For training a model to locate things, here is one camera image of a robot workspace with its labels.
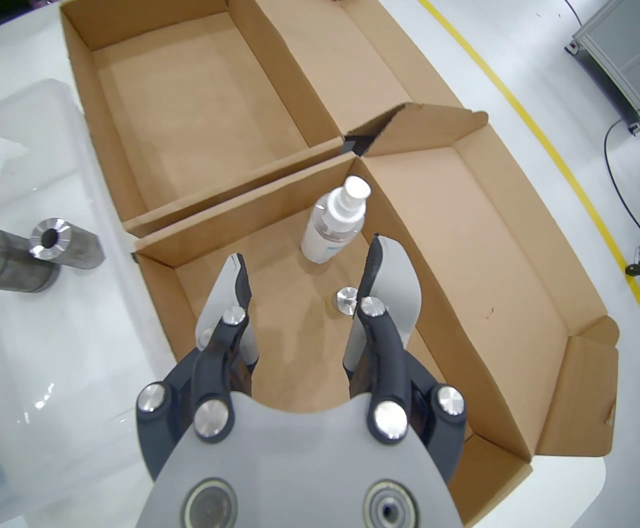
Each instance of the cardboard box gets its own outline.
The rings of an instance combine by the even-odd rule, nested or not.
[[[372,186],[362,235],[322,266],[307,262],[309,207],[349,174]],[[534,454],[609,452],[617,326],[483,112],[407,105],[364,157],[254,189],[137,248],[178,359],[225,258],[243,253],[262,350],[254,397],[310,412],[349,397],[341,362],[351,320],[331,298],[359,284],[376,232],[403,244],[422,287],[408,349],[467,401],[472,434],[450,485],[467,525],[529,474]]]
[[[341,9],[314,5],[327,6],[343,16],[323,24],[323,13],[307,12],[302,26],[290,3],[270,0],[61,7],[86,120],[129,232],[144,236],[336,156],[346,134],[375,134],[412,100]]]

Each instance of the clear plastic bottle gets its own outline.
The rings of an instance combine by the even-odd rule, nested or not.
[[[349,176],[342,187],[321,196],[302,239],[304,256],[311,262],[323,264],[351,242],[364,225],[370,194],[366,181]]]

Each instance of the gray metal cabinet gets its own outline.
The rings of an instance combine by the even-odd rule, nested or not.
[[[640,109],[640,0],[610,0],[573,36]]]

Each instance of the black cable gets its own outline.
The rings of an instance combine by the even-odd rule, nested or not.
[[[631,217],[631,220],[633,220],[634,223],[638,226],[638,229],[640,229],[640,223],[638,223],[638,221],[636,220],[636,217],[634,216],[634,214],[629,210],[629,208],[627,206],[627,203],[625,202],[625,199],[620,194],[620,190],[618,189],[618,185],[616,184],[616,180],[613,177],[613,172],[611,171],[611,165],[609,165],[609,155],[607,154],[607,141],[609,140],[609,134],[611,133],[613,128],[618,123],[621,123],[621,122],[622,122],[622,119],[618,119],[618,121],[616,121],[615,123],[613,123],[609,127],[609,130],[607,130],[607,133],[604,134],[604,163],[607,165],[607,172],[609,173],[609,178],[611,179],[611,183],[613,184],[613,188],[616,190],[616,194],[618,195],[618,198],[620,198],[620,202],[622,202],[622,205],[625,206],[625,209],[627,210],[629,216]]]
[[[578,13],[575,12],[575,9],[573,9],[573,6],[569,3],[569,0],[564,0],[564,3],[569,6],[569,9],[573,12],[575,19],[578,21],[578,24],[582,25],[582,21],[580,20]]]

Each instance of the clear plastic bin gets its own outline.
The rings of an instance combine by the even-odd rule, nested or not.
[[[63,267],[37,294],[0,291],[0,522],[140,462],[138,392],[175,364],[70,88],[47,80],[0,101],[0,229],[52,216],[95,232],[93,270]]]

